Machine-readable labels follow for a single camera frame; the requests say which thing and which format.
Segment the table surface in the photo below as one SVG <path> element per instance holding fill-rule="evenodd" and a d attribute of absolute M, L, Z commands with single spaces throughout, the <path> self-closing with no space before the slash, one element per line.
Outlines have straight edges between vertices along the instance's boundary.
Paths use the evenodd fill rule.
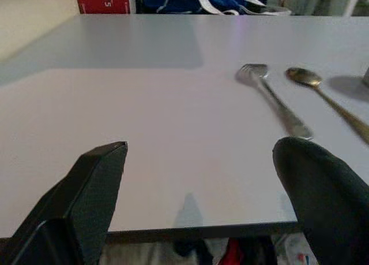
<path fill-rule="evenodd" d="M 360 82 L 368 35 L 367 18 L 69 20 L 0 63 L 0 237 L 79 155 L 117 140 L 129 151 L 112 232 L 295 224 L 272 162 L 287 134 L 235 72 L 268 64 L 270 85 L 314 141 L 369 183 L 367 145 L 316 93 L 284 77 L 290 66 L 315 70 L 328 95 L 369 123 Z"/>

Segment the fork handle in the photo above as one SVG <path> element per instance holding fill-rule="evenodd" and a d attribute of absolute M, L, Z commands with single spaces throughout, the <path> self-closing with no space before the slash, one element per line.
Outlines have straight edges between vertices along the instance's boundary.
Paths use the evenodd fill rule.
<path fill-rule="evenodd" d="M 288 133 L 291 134 L 291 136 L 301 137 L 308 140 L 312 139 L 312 131 L 305 125 L 305 123 L 282 102 L 265 80 L 262 80 L 261 83 L 268 91 L 269 95 L 271 95 L 276 101 L 278 110 Z"/>

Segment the gold spoon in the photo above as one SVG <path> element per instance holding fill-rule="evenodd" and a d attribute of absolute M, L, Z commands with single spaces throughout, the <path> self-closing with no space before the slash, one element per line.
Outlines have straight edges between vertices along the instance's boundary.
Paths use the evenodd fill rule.
<path fill-rule="evenodd" d="M 326 96 L 320 89 L 319 84 L 322 78 L 316 73 L 301 68 L 289 68 L 286 71 L 286 75 L 294 82 L 309 86 L 314 89 L 328 104 L 335 109 L 339 115 L 346 120 L 351 128 L 367 143 L 369 144 L 369 125 L 351 114 L 349 111 L 341 107 L 334 100 Z"/>

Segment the spoon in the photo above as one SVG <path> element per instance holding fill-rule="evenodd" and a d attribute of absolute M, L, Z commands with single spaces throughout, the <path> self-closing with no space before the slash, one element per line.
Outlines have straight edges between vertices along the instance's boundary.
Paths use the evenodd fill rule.
<path fill-rule="evenodd" d="M 322 90 L 319 89 L 319 85 L 322 78 L 316 73 L 301 68 L 289 68 L 286 71 L 286 75 L 292 81 L 299 84 L 303 84 L 314 89 L 339 115 L 346 120 L 351 128 L 367 143 L 369 144 L 369 125 L 357 118 L 355 115 L 341 107 L 334 100 L 326 96 Z"/>
<path fill-rule="evenodd" d="M 265 80 L 268 75 L 268 66 L 266 64 L 245 64 L 237 72 L 237 79 L 243 84 L 253 85 L 256 84 L 260 91 L 268 91 L 269 95 L 276 101 L 278 111 L 283 118 L 283 122 L 287 131 L 295 137 L 305 138 L 307 140 L 312 138 L 312 131 L 305 126 L 304 122 L 300 120 L 274 93 Z"/>

